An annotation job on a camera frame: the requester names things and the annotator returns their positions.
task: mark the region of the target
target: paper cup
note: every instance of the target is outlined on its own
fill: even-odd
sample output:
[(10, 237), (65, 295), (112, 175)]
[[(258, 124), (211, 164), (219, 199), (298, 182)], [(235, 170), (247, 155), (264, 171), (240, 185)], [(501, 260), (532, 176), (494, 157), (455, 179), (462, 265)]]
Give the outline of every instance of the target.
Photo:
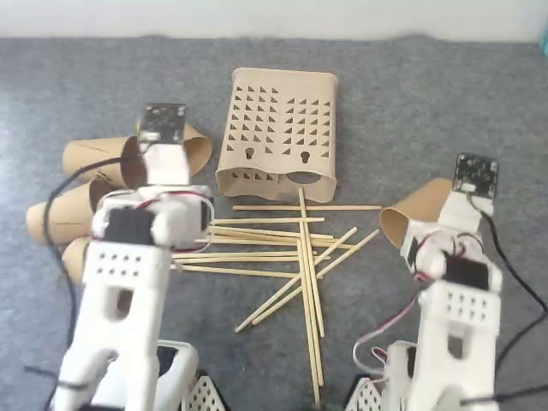
[(67, 246), (63, 253), (63, 262), (65, 263), (68, 274), (75, 283), (82, 282), (88, 245), (88, 237), (77, 238)]
[[(110, 139), (75, 140), (65, 146), (63, 171), (70, 176), (80, 167), (116, 157), (135, 157), (140, 153), (137, 137), (113, 137)], [(146, 168), (142, 159), (122, 161), (88, 171), (78, 177), (89, 182), (96, 177), (104, 178), (118, 188), (137, 188), (146, 182)]]
[[(113, 187), (105, 180), (96, 178), (57, 197), (50, 209), (53, 242), (56, 245), (67, 244), (78, 237), (89, 235), (99, 200), (112, 190)], [(42, 245), (45, 245), (44, 209), (45, 202), (42, 202), (27, 210), (28, 233)]]
[(408, 220), (435, 223), (449, 197), (453, 183), (436, 178), (392, 207), (380, 212), (380, 227), (394, 246), (400, 248), (408, 228)]
[(194, 176), (204, 168), (211, 158), (213, 144), (209, 137), (205, 137), (196, 128), (185, 124), (183, 145), (187, 152), (188, 167)]

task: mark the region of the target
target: mounting hole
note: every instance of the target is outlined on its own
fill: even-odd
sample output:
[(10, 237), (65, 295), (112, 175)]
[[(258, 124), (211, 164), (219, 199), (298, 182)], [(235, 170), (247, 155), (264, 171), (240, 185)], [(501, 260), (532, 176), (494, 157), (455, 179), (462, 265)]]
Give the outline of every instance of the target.
[(319, 174), (308, 173), (306, 171), (296, 171), (295, 173), (288, 173), (287, 177), (297, 184), (312, 184), (321, 178)]
[(301, 161), (303, 164), (308, 163), (308, 160), (310, 159), (310, 153), (309, 152), (302, 152), (301, 153)]
[(253, 158), (254, 153), (255, 153), (255, 150), (253, 148), (251, 147), (246, 148), (246, 158), (248, 160), (251, 160)]

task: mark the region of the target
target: bamboo skewer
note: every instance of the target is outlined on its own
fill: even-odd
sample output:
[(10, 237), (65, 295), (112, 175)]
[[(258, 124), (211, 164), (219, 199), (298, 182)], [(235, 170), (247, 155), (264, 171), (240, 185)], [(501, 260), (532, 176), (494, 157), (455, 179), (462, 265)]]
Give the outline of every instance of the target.
[[(300, 257), (300, 267), (301, 267), (301, 282), (305, 284), (307, 282), (307, 264), (304, 259), (304, 253), (302, 250), (302, 243), (297, 243), (297, 250)], [(308, 354), (310, 356), (310, 368), (312, 371), (312, 384), (313, 384), (313, 394), (314, 394), (314, 403), (319, 407), (319, 372), (318, 372), (318, 363), (321, 366), (321, 360), (318, 362), (318, 357), (316, 356), (316, 347), (318, 347), (318, 338), (316, 337), (316, 342), (314, 341), (313, 329), (315, 328), (313, 316), (310, 312), (309, 304), (310, 295), (307, 292), (305, 287), (302, 291), (302, 303), (305, 309), (305, 321), (307, 324), (307, 341), (308, 341)]]
[(299, 257), (210, 257), (203, 259), (176, 259), (180, 264), (210, 264), (210, 263), (274, 263), (284, 261), (299, 261)]
[[(294, 231), (275, 231), (273, 229), (243, 229), (241, 227), (223, 227), (223, 226), (212, 226), (215, 227), (216, 231), (239, 231), (241, 233), (249, 234), (264, 234), (264, 235), (274, 235), (278, 237), (296, 237), (300, 238), (301, 233)], [(318, 240), (334, 240), (333, 235), (327, 234), (311, 234), (310, 238), (315, 238)]]
[(213, 238), (205, 238), (196, 240), (196, 242), (211, 242), (211, 244), (243, 244), (248, 246), (280, 246), (280, 247), (295, 247), (294, 243), (280, 242), (280, 241), (262, 241), (262, 240), (252, 240), (249, 238), (221, 238), (220, 235), (216, 235)]
[[(324, 259), (327, 259), (329, 258), (330, 254), (333, 253), (333, 251), (335, 251), (337, 249), (337, 246), (339, 244), (337, 243), (342, 243), (344, 241), (346, 241), (353, 233), (355, 233), (358, 229), (353, 227), (352, 229), (350, 229), (345, 235), (343, 235), (340, 239), (337, 240), (337, 242), (329, 247), (328, 249), (326, 249), (321, 255), (319, 255), (315, 260), (314, 260), (314, 264), (315, 265), (318, 265), (319, 263), (321, 263)], [(285, 297), (284, 299), (281, 299), (278, 303), (276, 303), (274, 306), (272, 306), (271, 308), (268, 308), (268, 306), (274, 302), (275, 300), (277, 300), (278, 298), (280, 298), (283, 293), (285, 293), (287, 290), (289, 290), (294, 284), (297, 284), (299, 282), (301, 278), (300, 277), (295, 277), (295, 278), (292, 278), (291, 280), (287, 281), (285, 283), (285, 285), (283, 287), (281, 287), (276, 293), (274, 293), (274, 295), (269, 298), (266, 302), (264, 302), (259, 308), (257, 308), (253, 313), (251, 313), (246, 319), (244, 319), (240, 325), (238, 325), (236, 328), (235, 328), (235, 331), (236, 332), (240, 332), (241, 330), (243, 330), (246, 326), (248, 326), (250, 323), (253, 323), (253, 324), (256, 324), (254, 322), (255, 319), (257, 319), (257, 323), (259, 323), (260, 321), (262, 321), (262, 319), (260, 319), (263, 315), (265, 315), (265, 318), (268, 317), (270, 315), (270, 312), (271, 310), (274, 312), (277, 310), (277, 304), (280, 304), (280, 307), (283, 306), (287, 301), (285, 301), (285, 298), (288, 298), (288, 300), (291, 300), (292, 298), (294, 298), (297, 294), (299, 294), (301, 292), (300, 289), (297, 289), (296, 290), (296, 293), (294, 293), (294, 291), (289, 294), (287, 297)]]
[[(302, 188), (299, 188), (299, 204), (301, 205), (301, 217), (306, 218), (307, 206), (305, 204), (305, 191)], [(301, 222), (301, 233), (304, 234), (305, 247), (303, 252), (306, 254), (305, 261), (308, 264), (308, 274), (312, 287), (313, 303), (316, 314), (315, 317), (318, 320), (319, 335), (323, 338), (325, 337), (324, 314), (322, 314), (322, 305), (319, 299), (318, 281), (316, 280), (316, 270), (314, 269), (314, 257), (312, 256), (312, 244), (310, 243), (308, 223)]]
[(237, 253), (173, 253), (173, 259), (204, 259), (210, 257), (298, 257), (296, 251), (251, 251)]
[[(307, 205), (307, 211), (374, 211), (380, 205)], [(299, 211), (297, 205), (234, 205), (236, 211)]]
[(198, 271), (198, 272), (217, 272), (219, 274), (240, 274), (243, 276), (295, 278), (295, 274), (293, 272), (240, 270), (236, 268), (204, 267), (201, 265), (185, 265), (183, 267), (183, 270)]
[(302, 240), (300, 241), (300, 246), (297, 246), (297, 247), (301, 250), (301, 253), (302, 253), (302, 263), (304, 265), (306, 282), (303, 283), (301, 281), (301, 284), (304, 284), (303, 289), (306, 289), (306, 292), (307, 292), (306, 300), (308, 304), (308, 312), (310, 313), (310, 321), (312, 326), (312, 339), (314, 343), (314, 356), (316, 358), (316, 371), (318, 372), (318, 384), (321, 387), (324, 385), (324, 370), (322, 367), (321, 353), (319, 350), (318, 317), (314, 307), (313, 280), (312, 280), (313, 273), (310, 272), (308, 252)]
[(292, 237), (280, 237), (275, 235), (264, 235), (264, 234), (253, 234), (253, 233), (244, 233), (241, 231), (226, 231), (223, 230), (223, 227), (210, 227), (209, 231), (215, 233), (216, 235), (221, 235), (223, 237), (229, 238), (245, 238), (248, 240), (261, 240), (261, 241), (278, 241), (287, 244), (295, 244), (296, 239)]
[[(221, 218), (214, 220), (215, 225), (222, 224), (275, 224), (275, 223), (299, 223), (302, 218), (281, 217), (281, 218)], [(321, 223), (325, 217), (306, 218), (307, 223)]]
[(329, 248), (327, 248), (323, 253), (321, 253), (316, 259), (314, 260), (314, 264), (317, 265), (319, 262), (325, 257), (327, 257), (329, 254), (333, 253), (337, 248), (339, 248), (348, 238), (350, 238), (351, 235), (353, 235), (358, 229), (355, 227), (352, 227), (348, 230), (348, 232), (343, 235), (341, 238), (339, 238), (337, 241), (335, 241)]
[[(316, 275), (316, 278), (318, 279), (322, 279), (324, 278), (325, 274), (327, 274), (329, 271), (331, 271), (333, 268), (335, 268), (336, 266), (338, 266), (339, 264), (341, 264), (345, 259), (347, 259), (348, 257), (350, 257), (352, 254), (354, 254), (356, 251), (360, 250), (363, 246), (365, 246), (372, 238), (374, 238), (377, 234), (378, 234), (379, 230), (376, 229), (374, 230), (371, 234), (367, 235), (363, 240), (361, 240), (358, 244), (356, 244), (353, 248), (351, 248), (350, 250), (348, 250), (346, 253), (344, 253), (343, 255), (341, 255), (338, 259), (335, 259), (333, 260), (332, 263), (330, 263), (329, 265), (327, 265), (322, 271), (320, 271), (317, 275)], [(291, 299), (293, 299), (296, 295), (298, 295), (300, 292), (302, 291), (302, 286), (299, 286), (298, 288), (296, 288), (295, 290), (293, 290), (293, 292), (290, 294), (290, 295), (287, 295), (285, 298), (283, 298), (283, 300), (280, 300), (277, 304), (276, 304), (276, 309), (274, 309), (274, 306), (271, 307), (271, 309), (267, 310), (268, 312), (268, 315), (266, 315), (267, 312), (264, 312), (262, 313), (261, 315), (259, 315), (256, 319), (254, 319), (252, 321), (251, 324), (253, 325), (256, 325), (258, 324), (259, 322), (263, 321), (264, 319), (266, 319), (267, 317), (269, 317), (270, 315), (272, 315), (273, 313), (275, 313), (277, 310), (279, 310), (281, 307), (283, 307), (286, 303), (288, 303), (289, 301), (291, 301)]]

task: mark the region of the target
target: white cable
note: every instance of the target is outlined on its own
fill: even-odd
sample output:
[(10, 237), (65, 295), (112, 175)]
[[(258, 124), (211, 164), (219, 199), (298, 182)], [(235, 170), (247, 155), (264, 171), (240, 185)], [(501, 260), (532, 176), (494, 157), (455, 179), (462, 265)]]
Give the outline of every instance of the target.
[(413, 308), (414, 303), (417, 299), (417, 296), (419, 293), (415, 294), (413, 299), (394, 317), (386, 321), (383, 325), (378, 327), (375, 331), (368, 332), (364, 334), (362, 337), (358, 338), (354, 344), (354, 347), (352, 348), (352, 359), (354, 360), (355, 365), (361, 369), (363, 372), (367, 372), (371, 375), (383, 375), (384, 370), (380, 370), (378, 368), (372, 368), (370, 366), (366, 366), (364, 363), (362, 363), (358, 359), (357, 350), (358, 347), (363, 344), (367, 343), (368, 341), (372, 340), (373, 338), (381, 335), (383, 332), (388, 330), (392, 325), (396, 324), (400, 319), (402, 319), (409, 311), (411, 311), (411, 308)]

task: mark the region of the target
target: gray carpet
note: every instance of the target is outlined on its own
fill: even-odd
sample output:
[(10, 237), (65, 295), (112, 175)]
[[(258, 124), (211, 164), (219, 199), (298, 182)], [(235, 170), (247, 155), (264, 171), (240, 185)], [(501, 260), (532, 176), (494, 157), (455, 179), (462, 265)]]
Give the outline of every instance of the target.
[[(130, 134), (146, 102), (188, 104), (188, 121), (216, 149), (196, 182), (215, 186), (233, 69), (327, 71), (337, 101), (339, 204), (388, 205), (434, 176), (452, 176), (458, 152), (500, 159), (496, 221), (516, 268), (548, 296), (548, 60), (534, 45), (452, 44), (411, 38), (372, 43), (304, 40), (0, 40), (0, 409), (39, 409), (51, 381), (24, 364), (55, 370), (65, 341), (68, 298), (51, 256), (35, 245), (25, 210), (63, 178), (71, 139)], [(217, 199), (218, 215), (254, 199)], [(237, 214), (259, 215), (259, 213)], [(376, 212), (331, 212), (317, 232), (360, 235)], [(494, 256), (488, 240), (488, 253)], [(295, 266), (274, 265), (278, 270)], [(234, 411), (297, 410), (312, 403), (302, 304), (295, 300), (261, 326), (234, 325), (284, 280), (190, 273), (173, 276), (161, 337), (192, 343), (200, 365)], [(379, 236), (321, 285), (325, 387), (341, 404), (356, 369), (356, 337), (391, 315), (415, 285), (397, 251)], [(538, 308), (506, 277), (501, 342)], [(418, 310), (381, 336), (384, 346), (415, 339)], [(546, 327), (511, 354), (499, 390), (548, 382)], [(547, 396), (503, 410), (545, 409)]]

